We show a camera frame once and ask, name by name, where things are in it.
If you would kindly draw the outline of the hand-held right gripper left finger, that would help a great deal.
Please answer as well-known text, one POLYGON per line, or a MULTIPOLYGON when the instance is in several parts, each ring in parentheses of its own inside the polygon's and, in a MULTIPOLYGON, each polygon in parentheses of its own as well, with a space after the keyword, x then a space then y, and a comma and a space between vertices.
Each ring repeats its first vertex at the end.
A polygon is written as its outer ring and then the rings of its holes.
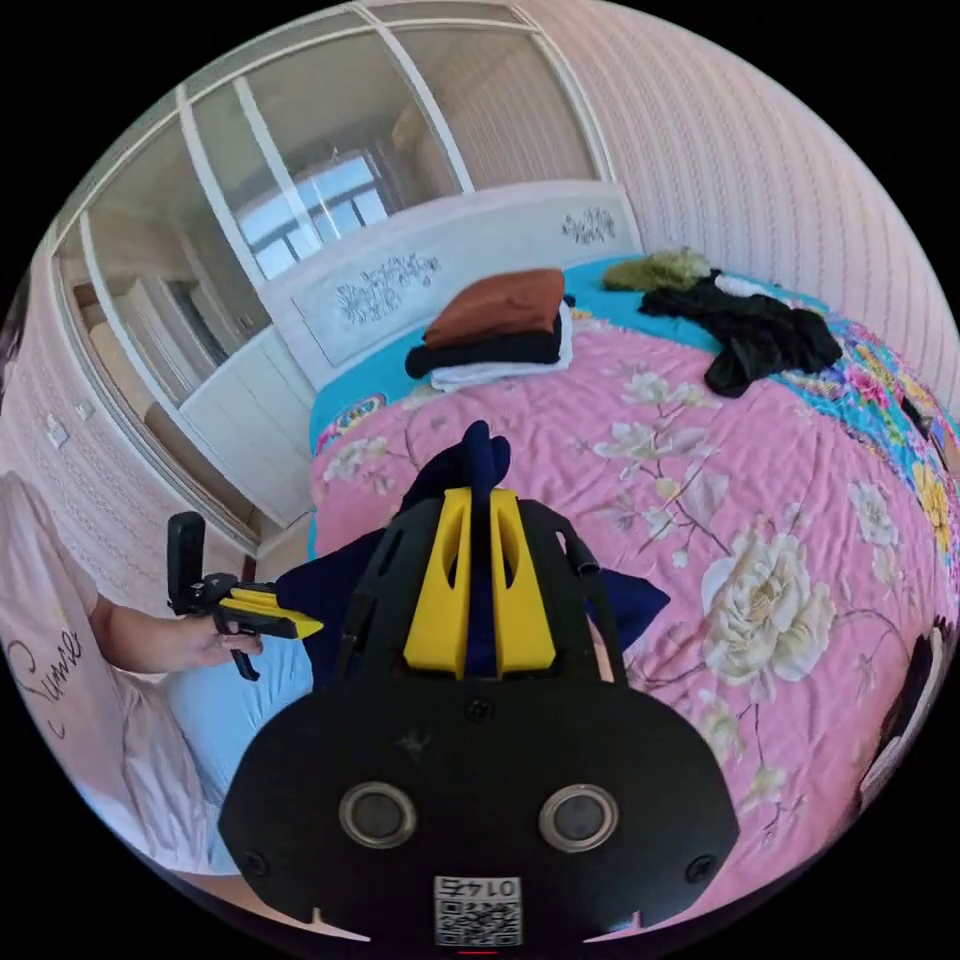
POLYGON ((471 594, 472 493, 445 492, 403 658, 414 671, 465 676, 471 594))

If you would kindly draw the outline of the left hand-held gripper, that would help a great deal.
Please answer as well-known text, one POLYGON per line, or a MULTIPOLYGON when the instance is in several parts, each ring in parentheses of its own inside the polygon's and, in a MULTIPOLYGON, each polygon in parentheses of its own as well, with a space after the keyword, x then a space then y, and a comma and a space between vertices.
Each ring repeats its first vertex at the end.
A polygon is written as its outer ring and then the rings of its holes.
POLYGON ((244 582, 228 573, 168 575, 168 606, 177 616, 210 617, 227 636, 307 639, 324 624, 284 608, 272 582, 244 582))

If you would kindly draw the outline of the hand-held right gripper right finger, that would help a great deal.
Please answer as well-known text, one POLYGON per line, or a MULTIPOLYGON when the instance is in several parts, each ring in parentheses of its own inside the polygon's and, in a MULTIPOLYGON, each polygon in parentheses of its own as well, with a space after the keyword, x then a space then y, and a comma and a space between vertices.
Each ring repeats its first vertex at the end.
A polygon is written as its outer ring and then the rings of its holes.
POLYGON ((497 677, 543 673, 556 650, 513 491, 490 494, 490 549, 497 677))

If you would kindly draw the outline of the person's left hand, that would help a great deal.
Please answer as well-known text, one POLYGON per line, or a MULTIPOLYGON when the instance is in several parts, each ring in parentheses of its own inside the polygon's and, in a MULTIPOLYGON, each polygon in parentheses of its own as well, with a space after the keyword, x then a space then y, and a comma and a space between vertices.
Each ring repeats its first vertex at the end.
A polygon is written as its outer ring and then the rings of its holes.
POLYGON ((177 627, 180 669, 216 667, 230 663, 235 654, 248 658, 263 653, 259 635, 243 635, 214 616, 185 617, 177 627))

